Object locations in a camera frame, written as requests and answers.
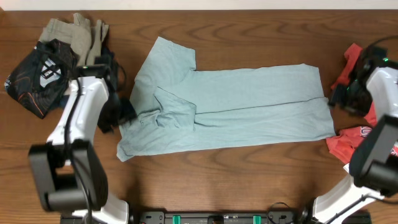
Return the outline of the red printed t-shirt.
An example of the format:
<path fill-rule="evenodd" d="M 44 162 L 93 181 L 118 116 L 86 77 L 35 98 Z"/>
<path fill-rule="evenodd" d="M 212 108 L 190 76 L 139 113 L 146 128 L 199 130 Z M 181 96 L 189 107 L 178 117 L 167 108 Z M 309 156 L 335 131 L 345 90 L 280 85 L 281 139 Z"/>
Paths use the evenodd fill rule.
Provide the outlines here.
<path fill-rule="evenodd" d="M 350 73 L 363 48 L 352 44 L 344 53 L 346 65 L 332 84 L 333 91 L 337 84 L 349 85 Z M 373 102 L 369 113 L 363 117 L 367 125 L 359 125 L 338 131 L 338 135 L 326 139 L 329 152 L 343 163 L 347 164 L 355 149 L 364 141 L 365 137 L 376 127 L 377 122 L 384 116 L 397 116 L 397 70 L 393 68 L 377 68 L 366 82 Z"/>

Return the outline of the light blue t-shirt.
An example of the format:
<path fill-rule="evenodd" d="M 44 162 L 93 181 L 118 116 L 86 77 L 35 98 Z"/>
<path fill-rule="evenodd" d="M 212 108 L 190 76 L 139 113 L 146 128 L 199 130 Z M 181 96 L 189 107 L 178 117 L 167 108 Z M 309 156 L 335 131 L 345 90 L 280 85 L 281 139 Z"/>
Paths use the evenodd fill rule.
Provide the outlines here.
<path fill-rule="evenodd" d="M 121 161 L 335 133 L 317 67 L 198 71 L 193 49 L 161 37 L 135 77 L 130 101 L 137 118 L 120 127 Z"/>

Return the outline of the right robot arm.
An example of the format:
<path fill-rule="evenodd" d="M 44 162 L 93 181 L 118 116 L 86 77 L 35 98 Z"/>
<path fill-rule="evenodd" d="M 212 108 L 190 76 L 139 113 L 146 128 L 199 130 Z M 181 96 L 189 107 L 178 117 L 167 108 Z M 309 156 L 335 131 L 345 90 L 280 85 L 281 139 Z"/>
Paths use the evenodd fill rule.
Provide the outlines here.
<path fill-rule="evenodd" d="M 397 69 L 376 68 L 366 82 L 377 125 L 353 153 L 348 175 L 302 213 L 304 223 L 342 223 L 375 201 L 397 193 Z"/>

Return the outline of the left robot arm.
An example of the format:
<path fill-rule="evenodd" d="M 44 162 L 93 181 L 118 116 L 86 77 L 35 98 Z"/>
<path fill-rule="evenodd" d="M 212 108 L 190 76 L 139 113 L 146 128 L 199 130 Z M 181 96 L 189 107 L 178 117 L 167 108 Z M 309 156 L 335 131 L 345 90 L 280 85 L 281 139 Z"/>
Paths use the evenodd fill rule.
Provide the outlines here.
<path fill-rule="evenodd" d="M 110 78 L 70 82 L 60 121 L 46 143 L 30 147 L 30 167 L 46 212 L 70 214 L 82 223 L 129 223 L 129 205 L 110 193 L 93 147 L 103 107 L 117 89 Z"/>

